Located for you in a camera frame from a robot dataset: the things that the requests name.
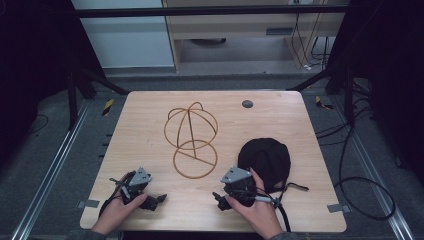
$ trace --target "gold wire frame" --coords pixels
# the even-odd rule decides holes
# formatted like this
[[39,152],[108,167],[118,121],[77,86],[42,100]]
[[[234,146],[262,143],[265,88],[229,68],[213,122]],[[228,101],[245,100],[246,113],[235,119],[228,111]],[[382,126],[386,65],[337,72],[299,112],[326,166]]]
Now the gold wire frame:
[[[178,127],[176,144],[174,144],[170,140],[170,138],[168,137],[168,135],[167,135],[167,126],[168,126],[168,123],[170,122],[170,120],[173,117],[175,117],[176,115],[178,115],[178,114],[180,114],[182,112],[184,112],[184,115],[183,115],[183,117],[182,117],[182,119],[180,121],[179,127]],[[199,112],[208,114],[214,120],[215,124],[212,124],[207,118],[205,118]],[[209,126],[212,128],[214,134],[211,137],[211,139],[209,139],[209,141],[194,139],[193,126],[192,126],[192,121],[191,121],[191,114],[195,114],[195,115],[199,116],[200,118],[202,118],[203,120],[205,120],[205,122],[207,122],[209,124]],[[181,129],[182,129],[182,126],[183,126],[183,123],[184,123],[184,120],[186,119],[186,117],[187,117],[188,122],[189,122],[191,140],[186,141],[186,142],[180,144]],[[195,102],[195,103],[191,104],[190,107],[187,108],[187,109],[185,109],[185,108],[174,108],[171,111],[169,111],[169,113],[168,113],[168,120],[166,121],[165,127],[164,127],[164,135],[165,135],[166,140],[172,146],[174,146],[175,148],[177,148],[176,151],[175,151],[175,153],[174,153],[174,157],[173,157],[173,164],[174,164],[175,170],[179,174],[181,174],[182,176],[184,176],[186,178],[191,178],[191,179],[202,178],[202,177],[205,177],[208,174],[210,174],[215,169],[215,166],[216,166],[216,164],[218,162],[218,154],[217,154],[215,148],[210,144],[215,139],[217,133],[218,133],[218,122],[216,121],[216,118],[211,113],[209,113],[208,111],[205,111],[203,109],[203,106],[202,106],[202,104],[200,102]],[[203,160],[203,159],[201,159],[201,158],[199,158],[197,156],[196,150],[199,149],[199,148],[205,147],[205,146],[210,146],[212,148],[212,150],[214,151],[214,153],[215,153],[215,161],[213,163],[208,162],[206,160]],[[193,151],[193,155],[190,155],[190,154],[187,154],[185,152],[182,152],[181,150],[191,150],[191,151]],[[176,163],[177,153],[186,155],[188,157],[191,157],[191,158],[193,158],[193,159],[195,159],[197,161],[203,162],[205,164],[209,164],[209,165],[212,166],[212,168],[207,173],[202,174],[202,175],[199,175],[199,176],[187,175],[187,174],[183,173],[178,168],[178,166],[177,166],[177,163]]]

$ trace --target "white wall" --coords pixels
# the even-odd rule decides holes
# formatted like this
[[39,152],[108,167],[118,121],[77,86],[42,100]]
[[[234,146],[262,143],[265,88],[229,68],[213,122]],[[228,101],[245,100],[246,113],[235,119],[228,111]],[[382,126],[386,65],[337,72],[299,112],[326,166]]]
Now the white wall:
[[[76,9],[162,7],[160,0],[72,0]],[[81,22],[103,68],[173,67],[164,17],[86,18]]]

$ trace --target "hand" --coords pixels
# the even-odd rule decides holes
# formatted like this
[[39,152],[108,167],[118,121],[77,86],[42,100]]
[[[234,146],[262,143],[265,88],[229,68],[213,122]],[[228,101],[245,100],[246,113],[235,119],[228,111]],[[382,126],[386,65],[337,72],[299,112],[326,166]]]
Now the hand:
[[143,193],[125,205],[122,200],[121,191],[117,191],[115,197],[111,200],[109,205],[107,205],[91,231],[107,236],[115,228],[119,227],[122,222],[146,200],[146,198],[147,194]]
[[[251,169],[251,172],[256,182],[256,187],[264,189],[262,179],[253,169]],[[283,232],[275,213],[275,208],[271,203],[255,201],[251,207],[245,207],[233,197],[226,196],[226,199],[230,206],[240,213],[264,239],[270,239]]]

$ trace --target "sleeve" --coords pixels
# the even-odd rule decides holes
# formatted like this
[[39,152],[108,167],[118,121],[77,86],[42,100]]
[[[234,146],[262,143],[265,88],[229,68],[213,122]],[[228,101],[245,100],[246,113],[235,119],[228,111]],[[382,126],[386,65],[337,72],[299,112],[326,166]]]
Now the sleeve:
[[65,240],[105,240],[106,236],[103,234],[89,231],[89,230],[80,230],[70,232]]
[[285,232],[275,235],[270,240],[298,240],[298,237],[295,233]]

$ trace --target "wooden table top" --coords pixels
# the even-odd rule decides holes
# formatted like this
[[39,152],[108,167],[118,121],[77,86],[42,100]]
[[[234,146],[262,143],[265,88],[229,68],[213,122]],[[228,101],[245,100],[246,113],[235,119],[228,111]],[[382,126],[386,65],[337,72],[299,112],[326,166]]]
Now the wooden table top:
[[[243,107],[245,100],[250,100],[253,107]],[[191,105],[190,119],[188,115],[183,118],[184,109]],[[195,152],[203,161],[176,153],[179,128],[180,146],[192,139],[191,133],[194,139],[210,142]],[[84,209],[81,227],[89,229],[96,222],[100,206],[115,188],[109,178],[119,179],[142,166],[152,175],[144,192],[153,197],[168,197],[155,211],[134,211],[120,227],[122,230],[253,232],[235,211],[221,211],[212,192],[225,194],[220,179],[231,166],[237,165],[238,154],[246,142],[268,137],[284,143],[289,150],[288,181],[310,188],[308,192],[289,188],[284,193],[282,203],[292,231],[343,232],[343,214],[327,209],[327,205],[337,204],[338,200],[302,96],[294,91],[130,93],[89,197],[100,201],[99,207]],[[181,152],[193,155],[190,144],[183,146],[189,150]],[[215,161],[215,167],[209,164]],[[209,171],[201,178],[183,176],[199,177]]]

